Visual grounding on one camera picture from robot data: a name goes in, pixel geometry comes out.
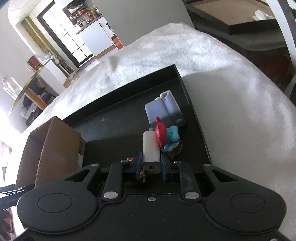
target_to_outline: smurf figurine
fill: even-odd
[[[156,117],[155,138],[162,152],[166,152],[170,160],[179,154],[182,144],[179,137],[179,129],[177,126],[166,128],[160,118]]]

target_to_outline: window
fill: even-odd
[[[93,56],[83,40],[76,34],[80,27],[74,26],[54,1],[42,11],[37,19],[76,67]]]

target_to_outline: kitchen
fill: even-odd
[[[102,57],[104,53],[113,54],[123,45],[91,0],[82,2],[74,0],[63,11],[76,28],[76,33],[86,44],[94,56]]]
[[[77,68],[123,47],[92,0],[52,1],[37,19]]]

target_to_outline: ceiling tile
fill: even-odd
[[[27,14],[29,15],[34,10],[34,8],[35,6],[29,6],[27,10]]]
[[[17,18],[19,18],[19,17],[21,17],[21,16],[23,16],[22,12],[20,12],[20,13],[18,14]]]
[[[22,11],[21,9],[16,9],[16,10],[14,10],[13,15],[15,17],[17,17],[20,14],[21,11]]]
[[[23,8],[23,7],[25,7],[26,4],[28,3],[28,1],[29,1],[29,0],[22,0],[22,1],[20,2],[20,4],[18,5],[17,8]]]
[[[8,6],[8,11],[11,9],[11,6],[13,5],[13,3],[15,2],[15,0],[10,0],[9,2],[9,6]]]
[[[9,6],[8,10],[15,10],[17,9],[18,5],[20,4],[20,0],[14,0],[14,2]]]
[[[35,0],[34,4],[38,5],[40,2],[41,2],[41,0]]]
[[[26,15],[30,11],[30,7],[24,7],[21,11],[22,15]]]
[[[27,2],[26,6],[33,6],[33,5],[35,5],[34,3],[35,3],[35,0],[29,0]]]
[[[9,10],[8,15],[12,16],[14,12],[15,12],[15,9],[14,10]]]

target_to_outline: black box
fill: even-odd
[[[202,0],[184,3],[188,10],[228,34],[255,33],[279,28],[276,19],[256,21],[253,18],[256,10],[274,16],[268,4],[260,0]]]
[[[143,132],[150,127],[145,104],[167,90],[172,92],[186,120],[179,129],[182,151],[175,160],[185,161],[199,171],[203,164],[210,163],[186,87],[176,66],[171,65],[115,89],[64,119],[86,141],[83,166],[100,163],[101,167],[109,167],[142,152]]]

